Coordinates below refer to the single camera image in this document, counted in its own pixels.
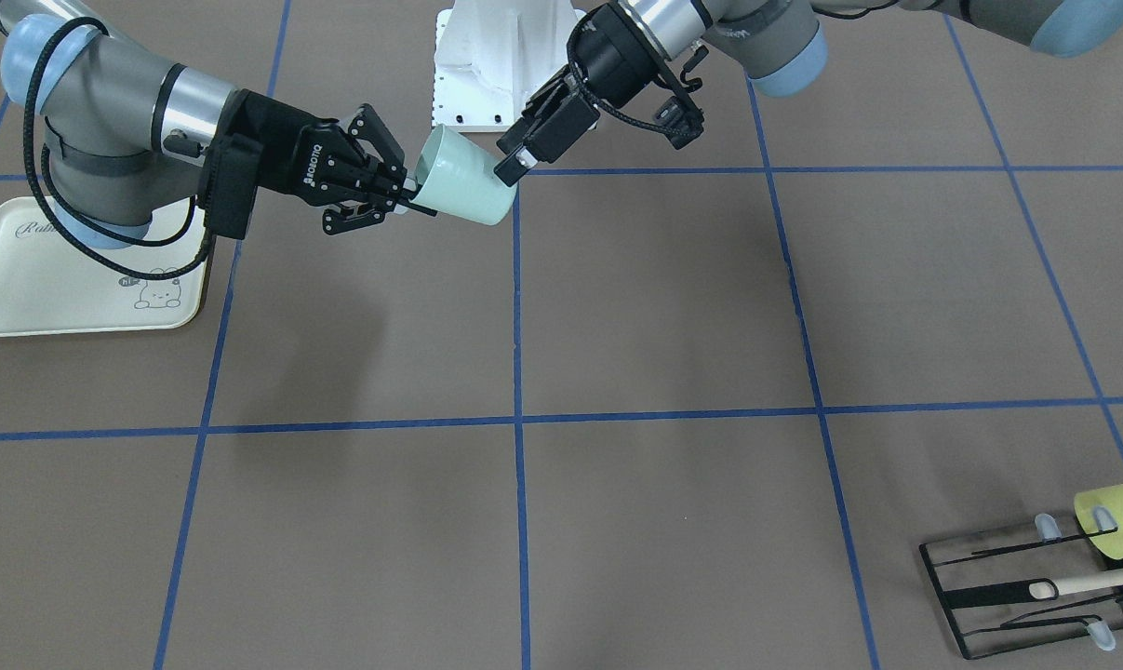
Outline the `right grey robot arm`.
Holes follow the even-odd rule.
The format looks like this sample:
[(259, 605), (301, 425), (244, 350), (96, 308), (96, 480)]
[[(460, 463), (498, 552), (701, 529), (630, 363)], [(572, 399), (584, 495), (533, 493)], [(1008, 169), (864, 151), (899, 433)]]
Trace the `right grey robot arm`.
[(7, 95), (42, 119), (26, 153), (52, 213), (94, 248), (145, 242), (157, 209), (193, 199), (212, 235), (241, 240), (259, 190), (325, 209), (328, 235), (416, 204), (421, 178), (373, 105), (319, 118), (166, 59), (80, 1), (0, 1)]

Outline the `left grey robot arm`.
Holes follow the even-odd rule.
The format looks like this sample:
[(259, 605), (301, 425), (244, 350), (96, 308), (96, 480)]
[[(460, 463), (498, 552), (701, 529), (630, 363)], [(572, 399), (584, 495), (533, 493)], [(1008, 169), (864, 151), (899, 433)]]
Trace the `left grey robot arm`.
[(608, 1), (575, 24), (562, 67), (497, 140), (493, 173), (514, 186), (602, 114), (684, 148), (704, 131), (691, 71), (710, 51), (740, 64), (758, 94), (795, 95), (825, 67), (824, 22), (884, 11), (943, 13), (1052, 57), (1080, 56), (1123, 27), (1123, 1)]

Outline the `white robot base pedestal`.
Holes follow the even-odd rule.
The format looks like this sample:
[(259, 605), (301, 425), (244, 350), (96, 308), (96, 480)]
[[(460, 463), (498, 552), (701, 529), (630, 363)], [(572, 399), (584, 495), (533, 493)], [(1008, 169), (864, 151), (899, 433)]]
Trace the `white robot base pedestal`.
[(433, 26), (433, 127), (502, 134), (566, 62), (569, 1), (455, 1)]

